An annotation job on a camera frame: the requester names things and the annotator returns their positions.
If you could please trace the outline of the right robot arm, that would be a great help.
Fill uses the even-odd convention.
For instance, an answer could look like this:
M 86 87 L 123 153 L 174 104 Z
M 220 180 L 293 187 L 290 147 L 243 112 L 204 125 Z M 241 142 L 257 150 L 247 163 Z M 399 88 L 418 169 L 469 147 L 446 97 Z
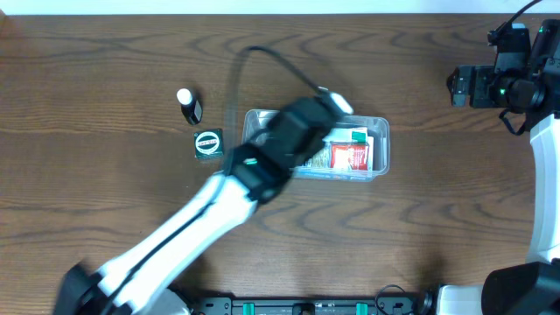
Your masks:
M 447 79 L 454 107 L 499 109 L 508 131 L 529 134 L 535 160 L 535 218 L 524 264 L 491 272 L 482 285 L 443 285 L 436 314 L 559 312 L 559 22 L 535 38 L 508 20 L 487 34 L 491 66 L 458 66 Z

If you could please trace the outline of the white green medicine box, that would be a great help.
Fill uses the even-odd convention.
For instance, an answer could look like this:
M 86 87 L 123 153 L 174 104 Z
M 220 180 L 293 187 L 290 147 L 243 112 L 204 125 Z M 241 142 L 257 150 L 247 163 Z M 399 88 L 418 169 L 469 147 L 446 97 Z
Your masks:
M 357 144 L 368 145 L 374 144 L 374 138 L 368 134 L 366 127 L 357 128 L 334 128 L 323 138 L 328 144 Z

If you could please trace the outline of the dark green square box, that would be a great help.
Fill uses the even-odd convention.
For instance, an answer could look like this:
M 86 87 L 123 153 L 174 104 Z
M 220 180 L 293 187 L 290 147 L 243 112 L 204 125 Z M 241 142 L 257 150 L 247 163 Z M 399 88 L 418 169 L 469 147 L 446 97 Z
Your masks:
M 194 152 L 198 160 L 220 158 L 224 154 L 222 129 L 208 129 L 193 134 Z

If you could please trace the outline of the red white Panadol box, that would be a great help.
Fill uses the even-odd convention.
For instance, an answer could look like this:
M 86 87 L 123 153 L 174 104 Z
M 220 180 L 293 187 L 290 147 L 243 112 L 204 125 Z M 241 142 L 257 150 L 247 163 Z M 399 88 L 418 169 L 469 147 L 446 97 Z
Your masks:
M 342 171 L 367 171 L 369 146 L 366 143 L 331 145 L 331 168 Z

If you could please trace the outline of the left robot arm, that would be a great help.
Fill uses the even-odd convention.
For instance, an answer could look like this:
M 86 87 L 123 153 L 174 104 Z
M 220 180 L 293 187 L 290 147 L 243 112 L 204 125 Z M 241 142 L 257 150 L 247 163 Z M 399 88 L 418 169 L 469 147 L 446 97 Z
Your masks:
M 273 200 L 294 167 L 320 151 L 343 117 L 342 98 L 302 98 L 285 106 L 242 145 L 224 169 L 134 248 L 88 274 L 80 264 L 64 276 L 56 314 L 147 314 L 167 287 L 207 248 Z

